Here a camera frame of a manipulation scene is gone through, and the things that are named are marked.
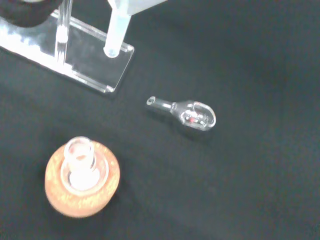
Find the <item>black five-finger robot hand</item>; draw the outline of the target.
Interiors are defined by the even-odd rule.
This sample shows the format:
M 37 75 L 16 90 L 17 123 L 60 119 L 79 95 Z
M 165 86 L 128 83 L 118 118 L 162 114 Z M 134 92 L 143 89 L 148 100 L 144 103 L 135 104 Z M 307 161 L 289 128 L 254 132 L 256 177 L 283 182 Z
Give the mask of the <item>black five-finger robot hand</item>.
M 0 17 L 23 28 L 31 28 L 45 22 L 62 0 L 1 0 Z

